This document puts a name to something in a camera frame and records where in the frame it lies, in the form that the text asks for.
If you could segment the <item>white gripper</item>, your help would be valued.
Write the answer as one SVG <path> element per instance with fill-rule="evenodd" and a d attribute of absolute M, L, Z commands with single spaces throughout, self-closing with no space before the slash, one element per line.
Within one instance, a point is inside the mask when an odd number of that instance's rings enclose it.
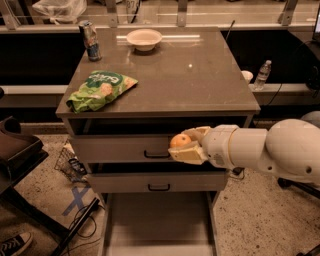
<path fill-rule="evenodd" d="M 232 134 L 237 129 L 237 125 L 219 125 L 214 128 L 200 126 L 186 129 L 183 134 L 188 135 L 192 142 L 169 148 L 168 152 L 177 162 L 201 165 L 208 160 L 217 168 L 233 169 L 229 144 Z"/>

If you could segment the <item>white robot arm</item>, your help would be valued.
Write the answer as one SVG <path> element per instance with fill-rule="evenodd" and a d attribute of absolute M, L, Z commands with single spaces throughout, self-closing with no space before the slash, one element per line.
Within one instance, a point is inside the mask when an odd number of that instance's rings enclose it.
<path fill-rule="evenodd" d="M 174 136 L 171 157 L 188 164 L 250 168 L 301 183 L 320 183 L 320 128 L 286 119 L 270 129 L 202 126 Z"/>

